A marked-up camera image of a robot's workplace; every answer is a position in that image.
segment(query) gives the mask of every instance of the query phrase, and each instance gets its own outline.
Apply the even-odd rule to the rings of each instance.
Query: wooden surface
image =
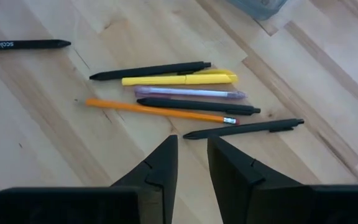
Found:
[[[358,183],[358,0],[290,4],[256,23],[223,0],[0,0],[0,40],[73,42],[0,52],[0,190],[109,185],[169,134],[220,126],[74,102],[135,102],[132,88],[90,82],[94,73],[197,60],[239,75],[208,87],[249,94],[241,103],[262,112],[242,123],[306,120],[225,140],[302,183]],[[174,223],[221,223],[206,140],[179,147]]]

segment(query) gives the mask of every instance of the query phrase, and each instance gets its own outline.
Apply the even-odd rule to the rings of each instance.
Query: black pen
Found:
[[[142,98],[137,100],[144,106],[154,106],[159,108],[176,108],[189,110],[222,111],[227,114],[252,115],[260,113],[259,108],[247,105],[234,105],[227,103],[210,103],[191,100],[171,100],[165,98]]]
[[[249,133],[255,131],[270,131],[271,133],[279,131],[291,131],[293,130],[293,127],[296,127],[299,124],[303,124],[304,122],[305,121],[303,119],[284,119],[279,121],[243,124],[225,128],[205,129],[201,131],[192,131],[188,134],[185,134],[183,138],[195,140],[208,138],[210,135],[227,136],[231,134]]]
[[[90,76],[90,80],[104,81],[127,77],[143,77],[149,75],[160,75],[164,73],[190,74],[200,71],[204,68],[209,68],[210,62],[189,62],[178,63],[172,65],[158,65],[143,68],[130,68],[124,70],[117,70],[111,72],[100,72]]]
[[[69,45],[65,40],[4,40],[0,41],[0,50],[58,49]]]

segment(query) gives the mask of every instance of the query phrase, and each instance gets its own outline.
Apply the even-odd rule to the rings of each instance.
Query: ballpoint pen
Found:
[[[237,75],[229,70],[204,70],[190,75],[123,78],[122,85],[194,85],[233,83]]]
[[[164,98],[142,98],[137,100],[144,106],[154,106],[159,108],[176,108],[189,110],[222,111],[227,114],[252,115],[260,113],[259,108],[247,105],[234,105],[227,103],[210,103],[190,100],[171,100]]]
[[[201,131],[192,131],[188,134],[185,134],[183,138],[195,140],[208,138],[210,135],[227,136],[231,134],[249,133],[255,131],[269,131],[271,133],[279,131],[291,131],[293,130],[293,127],[296,127],[299,124],[303,124],[304,122],[305,121],[303,119],[284,119],[279,121],[243,124],[224,128],[205,129]]]
[[[118,110],[136,111],[141,113],[150,113],[162,116],[174,116],[178,118],[198,119],[203,121],[212,121],[226,124],[238,124],[236,118],[215,116],[210,114],[191,113],[185,111],[168,110],[161,108],[153,108],[149,106],[132,105],[128,103],[120,103],[115,101],[99,100],[90,98],[85,101],[87,106],[95,106],[100,108],[113,108]]]
[[[158,65],[143,68],[130,68],[124,70],[117,70],[111,72],[100,72],[90,76],[90,80],[113,80],[125,77],[143,77],[149,75],[160,75],[164,73],[177,73],[177,74],[189,74],[197,72],[199,70],[209,68],[210,62],[189,62],[189,63],[178,63],[172,65]]]
[[[69,45],[65,40],[4,40],[0,41],[0,50],[58,49]]]
[[[165,88],[156,86],[135,86],[136,97],[161,97],[169,98],[179,96],[208,96],[228,99],[245,98],[246,94],[240,91],[217,91],[217,90],[196,90],[183,88]]]

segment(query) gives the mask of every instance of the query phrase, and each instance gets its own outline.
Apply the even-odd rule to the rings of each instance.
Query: gray object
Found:
[[[287,0],[228,0],[253,19],[266,20],[276,14]]]

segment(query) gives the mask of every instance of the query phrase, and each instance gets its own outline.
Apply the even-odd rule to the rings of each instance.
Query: orange pencil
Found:
[[[99,100],[95,98],[87,99],[85,101],[85,105],[96,106],[100,108],[112,108],[112,109],[129,110],[129,111],[136,111],[142,113],[151,113],[151,114],[157,114],[162,116],[174,116],[178,118],[213,121],[218,123],[238,124],[235,118],[215,116],[210,114],[200,114],[200,113],[192,113],[192,112],[185,112],[185,111],[169,110],[169,109],[161,109],[161,108],[154,108],[151,106],[132,105],[128,103]]]

